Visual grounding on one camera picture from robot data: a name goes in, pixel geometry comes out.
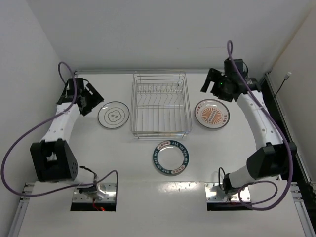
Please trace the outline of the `orange sunburst pattern plate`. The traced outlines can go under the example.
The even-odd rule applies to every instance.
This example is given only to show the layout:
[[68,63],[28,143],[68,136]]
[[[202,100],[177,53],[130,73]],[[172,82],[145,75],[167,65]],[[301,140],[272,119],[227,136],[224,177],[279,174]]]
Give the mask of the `orange sunburst pattern plate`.
[[220,129],[230,120],[230,111],[222,102],[214,99],[204,99],[198,102],[194,109],[196,120],[209,129]]

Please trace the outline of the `clear plate black rim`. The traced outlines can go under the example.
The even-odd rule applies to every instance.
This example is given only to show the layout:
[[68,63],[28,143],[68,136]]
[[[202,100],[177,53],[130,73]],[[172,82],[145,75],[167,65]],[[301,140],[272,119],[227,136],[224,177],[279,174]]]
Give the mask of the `clear plate black rim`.
[[129,108],[119,101],[103,105],[98,111],[99,124],[107,129],[117,129],[125,125],[130,117]]

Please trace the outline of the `green rim lettered plate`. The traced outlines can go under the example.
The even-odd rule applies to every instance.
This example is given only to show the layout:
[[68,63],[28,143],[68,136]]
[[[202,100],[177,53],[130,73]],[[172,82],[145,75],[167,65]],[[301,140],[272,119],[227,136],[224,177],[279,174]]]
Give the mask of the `green rim lettered plate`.
[[187,148],[174,140],[163,141],[153,152],[153,164],[156,170],[166,176],[176,176],[182,173],[190,160]]

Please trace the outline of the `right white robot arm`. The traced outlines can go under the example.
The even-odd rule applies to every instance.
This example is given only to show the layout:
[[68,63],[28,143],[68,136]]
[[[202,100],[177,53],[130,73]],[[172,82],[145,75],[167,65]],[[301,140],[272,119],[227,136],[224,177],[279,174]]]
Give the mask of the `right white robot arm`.
[[237,192],[239,188],[262,178],[288,174],[293,176],[293,158],[297,153],[295,143],[289,142],[280,127],[266,110],[261,87],[255,78],[248,78],[242,59],[224,62],[224,72],[211,68],[201,92],[206,93],[214,83],[213,101],[201,101],[195,107],[195,117],[205,127],[221,128],[230,114],[220,109],[223,101],[235,101],[243,111],[253,133],[256,152],[237,171],[225,174],[222,188],[225,193]]

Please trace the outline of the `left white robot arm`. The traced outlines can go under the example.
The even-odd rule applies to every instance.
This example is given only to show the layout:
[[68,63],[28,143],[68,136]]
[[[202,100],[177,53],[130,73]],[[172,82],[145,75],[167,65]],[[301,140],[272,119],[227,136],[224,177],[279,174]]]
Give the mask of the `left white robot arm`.
[[30,147],[36,175],[41,182],[84,184],[95,181],[93,174],[81,169],[73,154],[69,139],[79,116],[89,114],[104,98],[88,80],[77,78],[77,99],[73,79],[68,79],[57,102],[56,115],[43,138]]

